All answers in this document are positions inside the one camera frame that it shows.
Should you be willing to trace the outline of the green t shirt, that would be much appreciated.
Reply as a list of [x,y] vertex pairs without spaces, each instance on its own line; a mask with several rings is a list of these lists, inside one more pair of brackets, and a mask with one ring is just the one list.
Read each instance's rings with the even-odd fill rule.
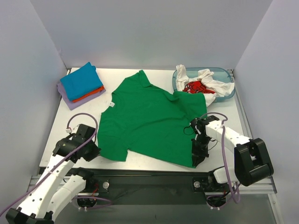
[[153,85],[141,70],[112,92],[112,104],[100,116],[100,155],[125,161],[131,151],[193,168],[195,133],[189,125],[206,112],[202,93],[169,93]]

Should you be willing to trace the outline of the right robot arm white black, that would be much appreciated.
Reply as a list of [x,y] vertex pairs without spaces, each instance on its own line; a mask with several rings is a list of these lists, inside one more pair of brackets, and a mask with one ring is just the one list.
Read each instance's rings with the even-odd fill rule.
[[274,168],[265,142],[260,139],[251,139],[233,129],[224,126],[216,116],[195,118],[190,122],[195,132],[192,139],[192,165],[198,166],[209,157],[208,144],[215,140],[221,144],[222,152],[229,149],[234,156],[234,164],[211,171],[207,178],[207,186],[211,190],[218,190],[224,183],[237,182],[243,186],[250,186],[274,174]]

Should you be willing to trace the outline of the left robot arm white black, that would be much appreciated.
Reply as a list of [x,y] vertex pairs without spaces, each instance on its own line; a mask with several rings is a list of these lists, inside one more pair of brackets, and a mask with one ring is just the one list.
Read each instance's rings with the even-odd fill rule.
[[94,173],[73,166],[80,159],[91,161],[100,149],[93,141],[96,128],[80,124],[76,133],[59,140],[47,168],[35,186],[23,196],[17,207],[9,207],[6,220],[10,224],[52,224],[65,206],[81,191],[94,188]]

